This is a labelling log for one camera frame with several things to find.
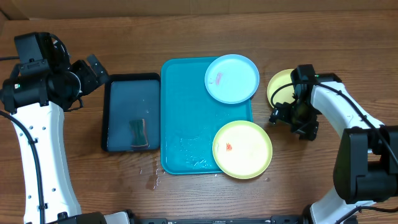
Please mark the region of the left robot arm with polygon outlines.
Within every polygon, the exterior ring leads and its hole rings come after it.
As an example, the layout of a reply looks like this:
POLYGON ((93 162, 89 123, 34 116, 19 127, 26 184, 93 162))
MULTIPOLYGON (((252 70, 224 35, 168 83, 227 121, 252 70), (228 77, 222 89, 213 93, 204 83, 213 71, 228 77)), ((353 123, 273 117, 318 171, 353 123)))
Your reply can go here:
POLYGON ((82 213, 73 191, 63 140, 64 114, 82 96, 108 81, 94 55, 70 64, 29 59, 4 81, 2 116, 10 119, 21 149, 24 223, 131 223, 129 210, 82 213))

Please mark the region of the green dish sponge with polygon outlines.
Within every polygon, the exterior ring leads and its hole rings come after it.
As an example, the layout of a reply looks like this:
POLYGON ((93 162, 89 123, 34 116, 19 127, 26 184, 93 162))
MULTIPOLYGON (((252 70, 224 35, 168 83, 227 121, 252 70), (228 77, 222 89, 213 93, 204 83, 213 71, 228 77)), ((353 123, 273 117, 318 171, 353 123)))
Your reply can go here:
POLYGON ((146 133, 145 119, 135 119, 129 122, 132 131, 132 147, 147 147, 149 145, 146 133))

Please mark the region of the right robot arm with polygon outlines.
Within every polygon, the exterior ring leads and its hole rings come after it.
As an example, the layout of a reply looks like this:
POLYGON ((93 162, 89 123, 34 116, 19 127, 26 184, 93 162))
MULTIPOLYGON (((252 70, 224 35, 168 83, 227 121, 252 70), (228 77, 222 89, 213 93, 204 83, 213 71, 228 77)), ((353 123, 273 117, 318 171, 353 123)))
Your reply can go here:
POLYGON ((296 68, 290 73, 293 102, 276 103, 269 121, 282 121, 300 139, 317 136, 317 116, 326 117, 340 137, 333 188, 308 205, 299 223, 356 223, 354 214, 380 209, 377 202, 397 196, 397 126, 368 114, 334 73, 317 75, 296 68))

